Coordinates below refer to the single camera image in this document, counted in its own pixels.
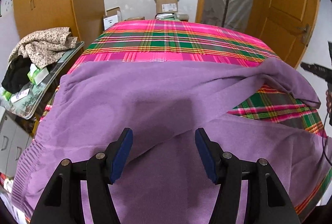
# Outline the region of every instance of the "white shipping label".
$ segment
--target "white shipping label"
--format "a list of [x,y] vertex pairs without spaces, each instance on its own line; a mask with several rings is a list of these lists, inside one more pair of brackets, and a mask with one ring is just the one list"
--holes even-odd
[[161,7],[163,9],[163,12],[166,12],[166,11],[176,11],[176,4],[175,3],[162,4]]

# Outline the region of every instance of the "cardboard box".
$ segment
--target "cardboard box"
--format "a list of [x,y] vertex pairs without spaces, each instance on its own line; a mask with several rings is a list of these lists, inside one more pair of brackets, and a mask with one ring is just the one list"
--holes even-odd
[[106,11],[106,16],[104,16],[104,30],[113,26],[117,22],[122,21],[121,10],[119,7],[113,8]]
[[136,21],[136,20],[145,20],[145,17],[132,17],[132,18],[128,18],[125,21]]
[[174,13],[178,11],[178,0],[155,0],[157,14]]

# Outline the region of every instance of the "silver bolt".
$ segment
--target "silver bolt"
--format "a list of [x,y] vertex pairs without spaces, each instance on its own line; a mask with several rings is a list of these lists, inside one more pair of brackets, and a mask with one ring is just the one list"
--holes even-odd
[[100,152],[100,153],[98,153],[98,154],[96,155],[96,158],[97,158],[97,159],[103,159],[104,156],[105,156],[105,154],[104,154],[103,152]]
[[266,165],[268,161],[266,159],[259,159],[259,163],[262,165]]
[[222,154],[222,156],[225,158],[225,159],[230,159],[232,157],[232,154],[230,152],[224,152]]
[[70,163],[69,159],[64,159],[63,161],[61,161],[62,166],[67,166],[69,163]]

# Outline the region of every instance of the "cabinet handle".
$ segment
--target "cabinet handle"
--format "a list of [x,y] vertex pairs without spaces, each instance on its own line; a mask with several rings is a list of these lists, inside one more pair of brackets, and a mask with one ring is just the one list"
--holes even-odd
[[1,146],[1,151],[6,150],[7,146],[8,146],[8,142],[9,142],[9,138],[7,136],[3,136],[3,141],[2,141],[2,146]]
[[15,158],[15,160],[18,160],[20,158],[21,154],[22,154],[22,148],[16,146],[16,158]]

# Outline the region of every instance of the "checkered blanket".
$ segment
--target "checkered blanket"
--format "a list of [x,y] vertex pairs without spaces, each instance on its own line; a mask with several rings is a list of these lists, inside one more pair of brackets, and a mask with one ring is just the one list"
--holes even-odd
[[[128,21],[115,24],[99,36],[68,73],[89,61],[188,60],[255,67],[268,57],[278,56],[262,41],[217,26],[177,21]],[[52,108],[53,100],[54,97],[42,119]],[[316,109],[267,85],[228,113],[305,129],[313,135],[325,135]],[[321,199],[331,177],[332,170],[313,189],[310,197],[296,206],[300,220],[304,220]]]

